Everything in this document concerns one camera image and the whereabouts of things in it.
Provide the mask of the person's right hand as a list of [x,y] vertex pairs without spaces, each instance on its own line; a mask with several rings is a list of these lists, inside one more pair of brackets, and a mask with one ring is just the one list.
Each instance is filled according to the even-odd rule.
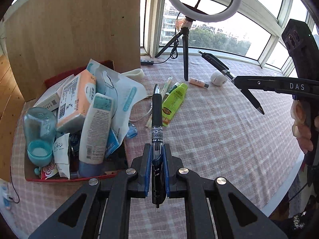
[[294,120],[292,125],[292,134],[298,141],[299,147],[303,153],[314,149],[314,145],[311,142],[311,130],[310,127],[306,125],[306,113],[302,107],[302,104],[298,100],[294,100],[290,110],[291,117]]

